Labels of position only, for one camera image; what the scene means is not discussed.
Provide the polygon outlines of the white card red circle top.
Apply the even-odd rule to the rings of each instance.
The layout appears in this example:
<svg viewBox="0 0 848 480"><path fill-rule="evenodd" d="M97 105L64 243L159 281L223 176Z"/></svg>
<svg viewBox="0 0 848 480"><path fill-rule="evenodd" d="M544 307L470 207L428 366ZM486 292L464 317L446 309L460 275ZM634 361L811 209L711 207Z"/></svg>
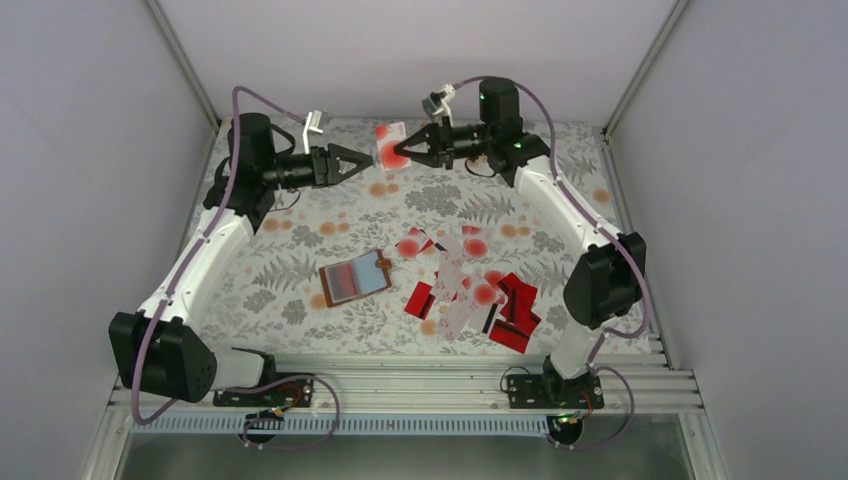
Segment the white card red circle top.
<svg viewBox="0 0 848 480"><path fill-rule="evenodd" d="M404 259L414 259L434 245L435 241L425 230L412 227L396 244L396 251Z"/></svg>

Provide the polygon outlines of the brown leather card holder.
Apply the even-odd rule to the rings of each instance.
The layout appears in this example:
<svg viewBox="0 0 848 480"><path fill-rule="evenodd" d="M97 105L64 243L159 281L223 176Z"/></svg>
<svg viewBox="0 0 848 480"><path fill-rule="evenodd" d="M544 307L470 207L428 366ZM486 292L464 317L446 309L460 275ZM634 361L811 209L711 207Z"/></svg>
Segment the brown leather card holder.
<svg viewBox="0 0 848 480"><path fill-rule="evenodd" d="M326 305L336 307L390 288L392 268L381 249L321 267L319 277Z"/></svg>

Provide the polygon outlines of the red card with gold logo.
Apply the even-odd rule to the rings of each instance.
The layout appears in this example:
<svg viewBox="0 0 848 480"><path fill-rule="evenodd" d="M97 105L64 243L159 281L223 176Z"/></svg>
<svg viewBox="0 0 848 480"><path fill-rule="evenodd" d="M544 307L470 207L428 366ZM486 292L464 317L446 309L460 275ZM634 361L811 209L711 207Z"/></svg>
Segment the red card with gold logo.
<svg viewBox="0 0 848 480"><path fill-rule="evenodd" d="M358 295L356 276L351 262L326 267L324 279L333 303L341 303Z"/></svg>

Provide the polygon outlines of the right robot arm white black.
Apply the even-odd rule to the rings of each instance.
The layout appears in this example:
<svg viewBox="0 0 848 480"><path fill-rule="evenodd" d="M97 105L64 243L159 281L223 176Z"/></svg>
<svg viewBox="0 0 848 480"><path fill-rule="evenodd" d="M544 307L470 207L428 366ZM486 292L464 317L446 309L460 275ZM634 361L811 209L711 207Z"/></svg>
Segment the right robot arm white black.
<svg viewBox="0 0 848 480"><path fill-rule="evenodd" d="M505 390L513 409L600 407L596 357L604 341L637 339L651 322L646 243L597 213L560 172L554 138L543 140L525 130L520 96L530 92L527 87L495 76L474 80L479 123L454 125L450 102L462 85L447 84L422 101L430 123L400 141L394 152L445 169L457 159L486 156L493 173L539 208L578 253L563 289L570 318L560 341L544 358L540 373L509 375Z"/></svg>

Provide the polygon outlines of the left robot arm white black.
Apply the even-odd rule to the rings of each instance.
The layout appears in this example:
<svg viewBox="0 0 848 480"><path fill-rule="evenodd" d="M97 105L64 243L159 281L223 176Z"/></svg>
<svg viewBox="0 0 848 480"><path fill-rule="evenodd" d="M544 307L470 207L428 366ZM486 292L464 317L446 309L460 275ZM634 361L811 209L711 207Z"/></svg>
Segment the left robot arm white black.
<svg viewBox="0 0 848 480"><path fill-rule="evenodd" d="M279 190L340 184L372 166L370 155L329 143L279 151L276 134L294 138L261 113L245 113L228 133L198 224L159 287L134 312L119 312L108 334L124 387L196 403L211 391L238 388L255 405L278 391L269 355L212 347L198 335L219 282L260 230Z"/></svg>

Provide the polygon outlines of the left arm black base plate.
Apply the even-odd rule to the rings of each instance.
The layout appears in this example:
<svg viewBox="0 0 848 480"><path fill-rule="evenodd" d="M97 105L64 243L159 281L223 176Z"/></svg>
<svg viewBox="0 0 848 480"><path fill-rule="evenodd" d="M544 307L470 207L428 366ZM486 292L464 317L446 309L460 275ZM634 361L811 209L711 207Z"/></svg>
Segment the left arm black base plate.
<svg viewBox="0 0 848 480"><path fill-rule="evenodd" d="M295 377L295 380L280 382L273 388L259 393L244 394L229 390L216 392L213 405L216 407L251 407L257 409L310 407L314 392L314 380L311 377L307 378L305 373L277 372L271 378L261 380L259 385L266 386L292 376Z"/></svg>

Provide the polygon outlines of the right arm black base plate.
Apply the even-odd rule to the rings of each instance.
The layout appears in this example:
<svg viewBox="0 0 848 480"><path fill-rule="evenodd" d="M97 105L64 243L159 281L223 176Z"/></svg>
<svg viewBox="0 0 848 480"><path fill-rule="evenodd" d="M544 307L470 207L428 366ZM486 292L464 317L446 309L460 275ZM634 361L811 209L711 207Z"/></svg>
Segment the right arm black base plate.
<svg viewBox="0 0 848 480"><path fill-rule="evenodd" d="M585 373L563 380L557 374L510 374L507 395L511 409L601 409L605 406L600 378Z"/></svg>

